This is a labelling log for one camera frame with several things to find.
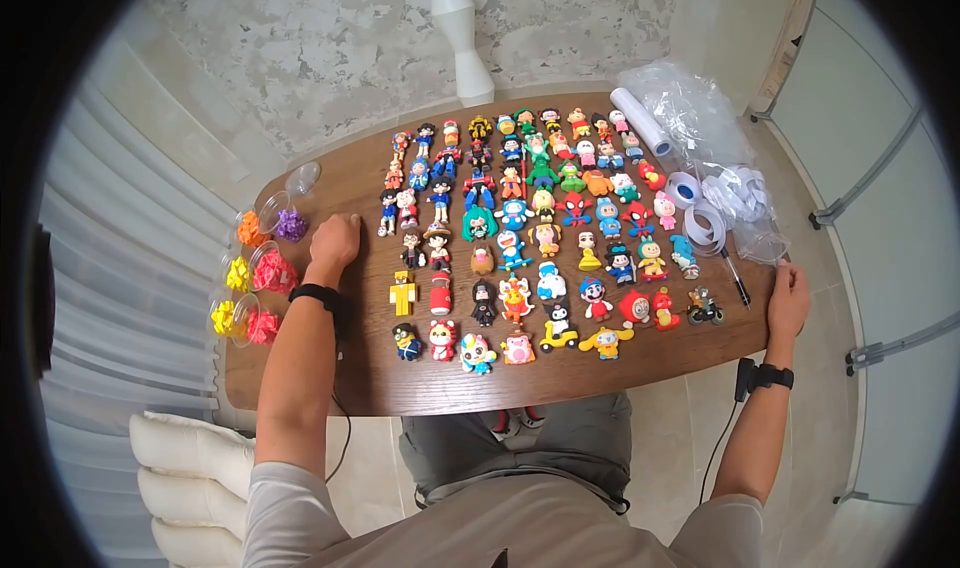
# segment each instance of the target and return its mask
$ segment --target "cable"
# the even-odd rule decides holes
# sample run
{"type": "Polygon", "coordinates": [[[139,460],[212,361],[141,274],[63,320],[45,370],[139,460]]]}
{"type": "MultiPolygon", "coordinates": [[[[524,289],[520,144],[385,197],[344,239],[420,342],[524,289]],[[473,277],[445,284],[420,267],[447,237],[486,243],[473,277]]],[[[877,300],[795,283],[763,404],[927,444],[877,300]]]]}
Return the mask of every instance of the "cable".
{"type": "Polygon", "coordinates": [[[717,448],[720,447],[720,442],[723,441],[723,437],[726,435],[727,429],[730,428],[730,423],[734,421],[734,414],[737,413],[737,404],[738,402],[733,402],[733,409],[729,411],[729,418],[726,418],[726,426],[723,427],[723,432],[720,433],[720,438],[717,439],[717,444],[713,446],[713,452],[710,454],[710,460],[706,463],[706,469],[703,470],[703,483],[700,485],[700,503],[698,503],[698,506],[704,502],[704,491],[707,489],[707,475],[711,473],[711,464],[714,463],[714,456],[717,453],[717,448]]]}
{"type": "Polygon", "coordinates": [[[343,450],[340,452],[340,460],[337,461],[337,465],[334,466],[333,472],[330,473],[330,476],[326,477],[325,483],[329,483],[333,480],[333,477],[337,474],[337,471],[340,470],[340,466],[344,465],[344,458],[347,456],[347,446],[351,444],[351,435],[354,433],[354,423],[351,422],[351,415],[347,413],[342,405],[340,405],[340,400],[337,399],[336,394],[331,395],[333,398],[333,403],[337,404],[337,407],[340,408],[340,411],[343,412],[343,417],[346,418],[346,440],[343,442],[343,450]]]}

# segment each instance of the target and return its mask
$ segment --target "person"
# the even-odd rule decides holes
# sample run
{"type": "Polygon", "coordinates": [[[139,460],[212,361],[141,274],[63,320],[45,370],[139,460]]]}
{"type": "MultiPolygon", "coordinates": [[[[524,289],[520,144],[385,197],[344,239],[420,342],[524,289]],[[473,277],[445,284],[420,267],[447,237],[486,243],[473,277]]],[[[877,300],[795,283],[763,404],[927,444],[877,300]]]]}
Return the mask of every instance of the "person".
{"type": "MultiPolygon", "coordinates": [[[[356,214],[321,224],[303,282],[336,289],[356,256],[359,226],[356,214]]],[[[809,309],[803,271],[781,262],[767,311],[766,364],[793,368],[794,339],[809,309]]],[[[260,390],[245,567],[760,565],[762,506],[784,445],[787,386],[759,386],[750,395],[710,500],[693,509],[668,547],[618,517],[629,507],[622,496],[631,458],[623,391],[547,406],[526,450],[508,451],[477,414],[404,417],[400,453],[426,508],[351,538],[324,481],[334,347],[324,302],[295,298],[260,390]]]]}

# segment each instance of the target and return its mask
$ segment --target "white curtain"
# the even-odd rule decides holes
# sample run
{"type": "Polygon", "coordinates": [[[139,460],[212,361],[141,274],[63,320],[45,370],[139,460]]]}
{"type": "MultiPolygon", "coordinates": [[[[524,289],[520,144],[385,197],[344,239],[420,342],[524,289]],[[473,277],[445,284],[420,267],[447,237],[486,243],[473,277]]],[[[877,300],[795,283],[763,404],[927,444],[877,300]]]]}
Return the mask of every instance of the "white curtain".
{"type": "Polygon", "coordinates": [[[88,79],[79,84],[40,210],[56,303],[40,390],[60,476],[111,566],[167,566],[127,423],[147,409],[210,421],[217,409],[208,310],[234,216],[88,79]]]}

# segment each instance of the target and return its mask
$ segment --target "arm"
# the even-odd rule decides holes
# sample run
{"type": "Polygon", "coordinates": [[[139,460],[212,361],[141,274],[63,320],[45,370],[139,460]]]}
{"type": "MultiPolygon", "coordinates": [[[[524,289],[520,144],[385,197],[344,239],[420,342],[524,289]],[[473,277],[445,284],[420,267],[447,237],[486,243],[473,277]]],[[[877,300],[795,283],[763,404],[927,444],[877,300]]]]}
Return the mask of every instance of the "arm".
{"type": "MultiPolygon", "coordinates": [[[[770,339],[764,364],[793,370],[793,344],[810,311],[807,277],[796,265],[780,260],[767,309],[770,339]]],[[[745,493],[765,504],[777,478],[784,448],[787,404],[785,386],[759,386],[733,426],[710,499],[745,493]]]]}
{"type": "MultiPolygon", "coordinates": [[[[354,261],[359,245],[360,216],[331,215],[313,235],[312,260],[303,283],[339,287],[340,275],[354,261]]],[[[294,299],[260,384],[255,464],[282,462],[325,478],[327,414],[335,371],[333,314],[312,297],[294,299]]]]}

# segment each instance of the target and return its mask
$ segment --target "wooden table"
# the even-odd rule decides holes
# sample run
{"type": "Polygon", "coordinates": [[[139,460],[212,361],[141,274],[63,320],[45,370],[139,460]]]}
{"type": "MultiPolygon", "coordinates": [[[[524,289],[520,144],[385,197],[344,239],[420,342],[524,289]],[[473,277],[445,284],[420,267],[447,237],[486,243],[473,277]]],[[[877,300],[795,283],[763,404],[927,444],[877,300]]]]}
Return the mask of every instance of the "wooden table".
{"type": "MultiPolygon", "coordinates": [[[[429,295],[433,271],[429,265],[413,271],[420,299],[414,304],[413,313],[405,317],[395,315],[394,306],[388,303],[388,298],[394,272],[404,270],[401,260],[401,253],[404,250],[403,231],[397,228],[395,236],[384,238],[377,236],[381,211],[378,195],[383,190],[386,168],[393,158],[390,135],[401,130],[416,131],[423,122],[432,123],[438,130],[438,137],[430,147],[430,154],[433,156],[443,148],[444,120],[453,119],[459,123],[460,147],[466,150],[470,145],[467,124],[477,114],[486,116],[496,124],[496,118],[500,114],[524,107],[531,108],[534,112],[545,107],[556,107],[560,110],[560,115],[566,118],[568,112],[575,106],[582,107],[587,118],[593,112],[606,115],[614,109],[607,94],[558,94],[497,102],[401,124],[389,132],[352,142],[318,158],[322,166],[322,176],[317,187],[307,197],[301,197],[294,202],[296,210],[306,217],[310,230],[307,236],[297,243],[283,239],[278,243],[281,254],[303,273],[310,257],[310,236],[320,222],[334,212],[356,212],[363,217],[359,257],[347,269],[342,279],[342,292],[357,302],[357,319],[354,321],[349,340],[341,344],[342,359],[338,363],[336,377],[335,391],[347,413],[352,416],[455,414],[546,404],[606,394],[666,380],[755,353],[766,346],[766,305],[773,291],[774,270],[767,265],[736,259],[733,241],[727,240],[730,257],[734,258],[733,261],[752,296],[752,310],[747,310],[741,304],[737,289],[719,256],[699,260],[702,267],[699,279],[694,281],[683,279],[677,265],[670,260],[673,245],[669,242],[669,235],[673,233],[664,231],[657,224],[655,217],[649,223],[656,225],[654,239],[663,250],[661,257],[667,263],[669,275],[665,281],[654,281],[649,284],[641,281],[635,288],[652,297],[660,286],[668,287],[674,302],[674,311],[680,314],[682,322],[677,328],[667,332],[657,331],[653,327],[636,328],[636,336],[632,340],[621,341],[619,359],[601,360],[595,350],[581,352],[577,349],[558,348],[548,355],[537,348],[536,361],[521,365],[506,365],[500,356],[493,365],[492,372],[485,376],[465,373],[456,358],[450,362],[435,361],[430,357],[430,345],[426,341],[430,321],[437,318],[430,313],[429,295]],[[687,322],[685,312],[689,305],[687,293],[695,285],[708,287],[718,305],[724,309],[726,320],[722,325],[714,326],[707,323],[691,326],[687,322]],[[417,361],[402,361],[397,357],[397,346],[394,344],[391,329],[400,322],[413,323],[420,340],[423,341],[424,353],[417,361]]],[[[567,139],[573,145],[570,125],[565,119],[561,123],[567,139]]],[[[595,129],[590,139],[594,144],[597,143],[595,129]]],[[[501,141],[502,136],[494,131],[489,145],[495,157],[492,162],[493,170],[489,174],[497,182],[502,177],[503,162],[498,154],[501,141]]],[[[622,145],[616,135],[614,135],[614,144],[618,150],[622,151],[622,145]]],[[[659,169],[656,159],[645,147],[644,152],[651,163],[659,169]]],[[[416,144],[414,143],[407,151],[404,175],[409,174],[408,169],[415,156],[416,144]]],[[[556,158],[552,155],[551,158],[551,166],[557,166],[556,158]]],[[[651,208],[653,193],[638,177],[637,167],[628,163],[627,172],[637,184],[640,201],[648,209],[651,208]]],[[[469,175],[469,165],[464,163],[458,166],[457,178],[461,181],[461,186],[463,179],[469,175]]],[[[281,176],[273,179],[261,191],[256,200],[257,209],[262,207],[272,194],[282,190],[285,178],[281,176]]],[[[498,316],[490,328],[480,329],[471,318],[474,310],[471,289],[478,277],[470,270],[474,244],[459,236],[464,213],[463,198],[459,193],[460,186],[451,191],[453,202],[450,208],[449,228],[453,235],[447,249],[451,254],[452,264],[453,310],[447,318],[456,322],[458,335],[467,332],[483,333],[490,342],[490,346],[499,352],[498,346],[504,340],[504,335],[513,329],[513,324],[498,316]]],[[[426,226],[433,218],[433,206],[426,202],[429,195],[431,195],[429,189],[418,194],[417,207],[421,217],[419,229],[421,233],[426,230],[426,226]]],[[[528,187],[528,200],[532,195],[533,190],[528,187]]],[[[583,191],[583,195],[588,199],[593,198],[586,190],[583,191]]],[[[563,196],[564,193],[560,188],[556,188],[556,199],[560,201],[563,196]]],[[[616,203],[622,212],[624,204],[619,200],[616,203]]],[[[499,195],[496,196],[496,204],[499,208],[501,204],[499,195]]],[[[590,208],[590,214],[593,214],[593,209],[590,208]]],[[[558,210],[558,218],[565,215],[565,212],[558,210]]],[[[537,218],[531,218],[527,225],[533,226],[538,222],[537,218]]],[[[581,230],[591,230],[597,236],[597,256],[603,259],[606,244],[598,234],[594,219],[594,222],[587,227],[562,229],[560,251],[554,261],[557,263],[560,275],[566,279],[572,322],[577,327],[581,339],[584,339],[596,332],[597,325],[584,317],[587,305],[578,294],[580,283],[587,275],[577,269],[581,253],[577,247],[576,233],[581,230]]],[[[626,227],[623,233],[624,241],[629,244],[630,251],[636,256],[637,239],[626,236],[626,227]]],[[[498,250],[494,242],[488,239],[487,243],[498,259],[498,250]]],[[[429,247],[426,244],[422,249],[429,255],[429,247]]],[[[245,248],[244,256],[249,258],[251,252],[252,250],[245,248]]],[[[530,282],[531,289],[536,292],[537,265],[542,260],[536,246],[529,240],[523,249],[523,256],[534,258],[534,262],[517,270],[517,276],[525,276],[530,282]]],[[[604,282],[607,286],[606,299],[614,306],[632,288],[631,286],[618,288],[614,284],[614,279],[602,268],[590,274],[599,276],[604,282]]],[[[506,279],[507,276],[504,271],[496,270],[484,278],[497,286],[499,280],[506,279]]],[[[286,312],[289,304],[283,295],[267,290],[259,291],[257,295],[265,309],[281,316],[286,312]]],[[[546,314],[541,306],[541,300],[535,294],[531,295],[531,302],[535,302],[534,310],[524,318],[524,329],[534,335],[533,341],[536,343],[546,334],[544,324],[546,314]]],[[[502,310],[499,300],[496,301],[496,306],[502,310]]],[[[604,325],[607,328],[622,328],[622,322],[623,316],[618,309],[614,308],[613,318],[607,320],[604,325]]],[[[264,345],[252,344],[243,349],[238,349],[232,344],[227,346],[226,394],[233,406],[249,410],[257,408],[260,379],[269,352],[270,348],[264,345]]]]}

